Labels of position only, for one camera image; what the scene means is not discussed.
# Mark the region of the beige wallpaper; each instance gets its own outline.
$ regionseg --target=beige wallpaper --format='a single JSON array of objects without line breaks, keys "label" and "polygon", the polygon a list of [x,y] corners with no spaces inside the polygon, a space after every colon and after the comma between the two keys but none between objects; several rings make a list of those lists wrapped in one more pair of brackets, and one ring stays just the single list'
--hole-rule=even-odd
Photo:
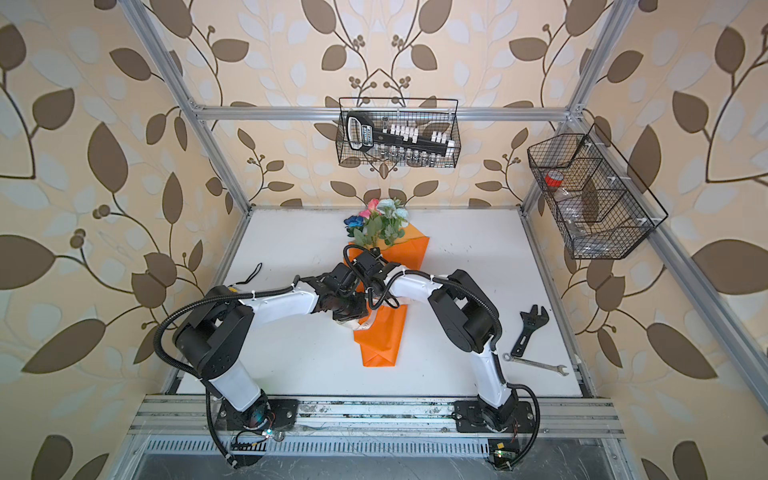
[{"label": "beige wallpaper", "polygon": [[200,104],[346,96],[562,107],[607,0],[146,0]]},{"label": "beige wallpaper", "polygon": [[105,475],[240,218],[113,6],[0,2],[3,478]]},{"label": "beige wallpaper", "polygon": [[587,112],[652,182],[673,232],[763,351],[766,22],[768,3],[745,0],[659,2],[636,12]]},{"label": "beige wallpaper", "polygon": [[[640,2],[588,102],[763,348],[768,4]],[[647,242],[573,261],[532,214],[578,345],[650,480],[764,478],[768,417]]]},{"label": "beige wallpaper", "polygon": [[521,203],[533,181],[525,149],[551,135],[547,122],[466,122],[459,128],[456,168],[364,161],[341,167],[330,122],[219,121],[214,133],[259,206],[362,206],[360,199],[379,196],[429,207]]},{"label": "beige wallpaper", "polygon": [[597,394],[648,480],[765,478],[768,416],[653,247],[574,261],[548,207],[531,219]]}]

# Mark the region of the black wire basket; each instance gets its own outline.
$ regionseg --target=black wire basket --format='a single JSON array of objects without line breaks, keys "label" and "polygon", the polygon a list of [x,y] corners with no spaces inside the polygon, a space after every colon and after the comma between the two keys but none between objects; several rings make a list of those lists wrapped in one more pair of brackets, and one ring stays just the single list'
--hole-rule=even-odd
[{"label": "black wire basket", "polygon": [[449,98],[342,97],[339,165],[454,168],[462,149],[457,108],[458,100]]},{"label": "black wire basket", "polygon": [[[530,146],[528,163],[571,258],[620,260],[669,215],[621,152],[627,173],[608,163],[599,148],[605,136],[594,129]],[[663,213],[644,207],[630,184],[648,193]]]}]

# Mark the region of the white tabletop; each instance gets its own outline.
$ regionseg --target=white tabletop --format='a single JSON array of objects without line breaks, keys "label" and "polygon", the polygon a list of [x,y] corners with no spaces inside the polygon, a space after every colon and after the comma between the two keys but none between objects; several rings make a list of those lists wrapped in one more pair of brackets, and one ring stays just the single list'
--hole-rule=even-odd
[{"label": "white tabletop", "polygon": [[[297,274],[329,272],[348,240],[347,210],[257,210],[227,275],[226,283],[245,280],[263,262],[257,277],[242,290],[287,285]],[[503,326],[499,352],[509,352],[522,323],[520,312],[544,306],[550,321],[531,336],[524,358],[566,365],[568,352],[555,322],[544,284],[515,210],[410,210],[412,223],[430,237],[421,270],[437,274],[468,272],[496,305]],[[330,313],[292,316],[252,329],[240,359],[267,394],[359,396],[474,396],[475,378],[468,356],[453,346],[432,308],[408,307],[396,366],[362,366],[353,332]],[[502,361],[509,382],[524,383],[538,396],[581,396],[573,374]],[[179,393],[202,393],[185,375]]]}]

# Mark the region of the open-end wrench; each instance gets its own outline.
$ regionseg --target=open-end wrench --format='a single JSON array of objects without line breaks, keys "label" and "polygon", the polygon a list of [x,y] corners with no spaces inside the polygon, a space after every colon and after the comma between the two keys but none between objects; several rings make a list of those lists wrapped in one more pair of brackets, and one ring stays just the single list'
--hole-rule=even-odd
[{"label": "open-end wrench", "polygon": [[551,370],[553,372],[559,373],[562,376],[568,376],[568,372],[565,371],[565,369],[567,368],[565,365],[558,365],[558,366],[547,365],[546,363],[539,363],[539,362],[534,362],[533,360],[526,360],[526,359],[518,358],[516,356],[511,356],[508,353],[505,353],[504,355],[502,355],[502,358],[506,362],[519,362],[519,363],[522,363],[523,365],[537,366],[540,369]]}]

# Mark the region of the orange wrapping paper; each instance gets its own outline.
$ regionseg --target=orange wrapping paper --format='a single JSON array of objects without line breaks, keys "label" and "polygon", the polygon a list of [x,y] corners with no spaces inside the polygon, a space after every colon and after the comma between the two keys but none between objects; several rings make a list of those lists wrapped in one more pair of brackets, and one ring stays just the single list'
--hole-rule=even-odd
[{"label": "orange wrapping paper", "polygon": [[[402,263],[418,270],[422,267],[429,237],[424,237],[412,225],[408,225],[405,230],[406,235],[382,251],[382,256],[389,262]],[[395,366],[407,312],[408,306],[405,305],[398,309],[382,306],[376,311],[376,321],[371,328],[355,331],[355,342],[360,345],[364,366]],[[368,316],[359,322],[364,323],[367,319]]]}]

